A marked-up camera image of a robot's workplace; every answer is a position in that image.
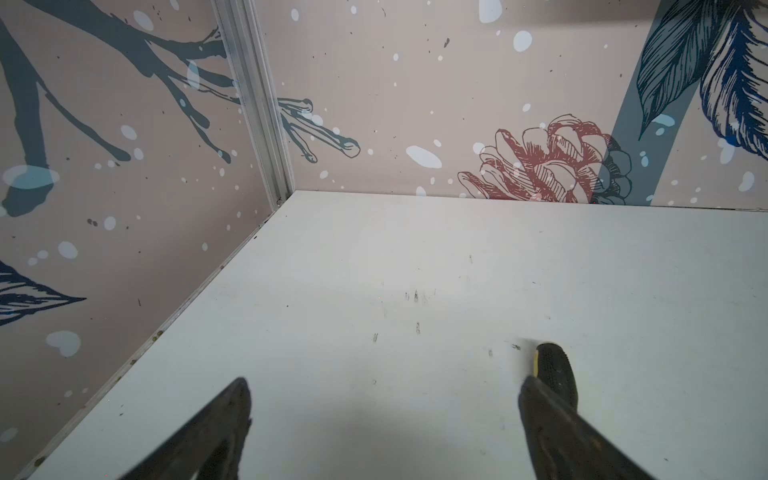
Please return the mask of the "black yellow handled screwdriver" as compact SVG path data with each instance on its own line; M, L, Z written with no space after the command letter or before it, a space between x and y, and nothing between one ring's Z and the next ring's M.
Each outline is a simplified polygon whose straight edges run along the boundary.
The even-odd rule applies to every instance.
M555 343L536 346L533 376L539 379L574 410L578 409L578 389L573 369L565 351Z

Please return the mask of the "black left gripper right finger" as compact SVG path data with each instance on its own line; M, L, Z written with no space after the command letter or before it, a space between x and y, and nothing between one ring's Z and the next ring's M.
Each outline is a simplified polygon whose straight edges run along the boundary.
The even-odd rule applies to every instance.
M651 477L541 380L525 379L518 407L538 479Z

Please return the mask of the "aluminium corner frame post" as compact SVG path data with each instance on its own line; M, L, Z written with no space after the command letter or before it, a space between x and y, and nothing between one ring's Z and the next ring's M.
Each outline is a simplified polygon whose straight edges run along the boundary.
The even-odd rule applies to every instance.
M249 135L273 209L294 192L294 178L254 1L213 2Z

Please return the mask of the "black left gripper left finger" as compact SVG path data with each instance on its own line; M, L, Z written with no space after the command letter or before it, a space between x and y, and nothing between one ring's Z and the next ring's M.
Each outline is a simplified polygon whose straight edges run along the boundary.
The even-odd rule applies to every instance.
M122 478L238 479L251 407L248 383L238 377Z

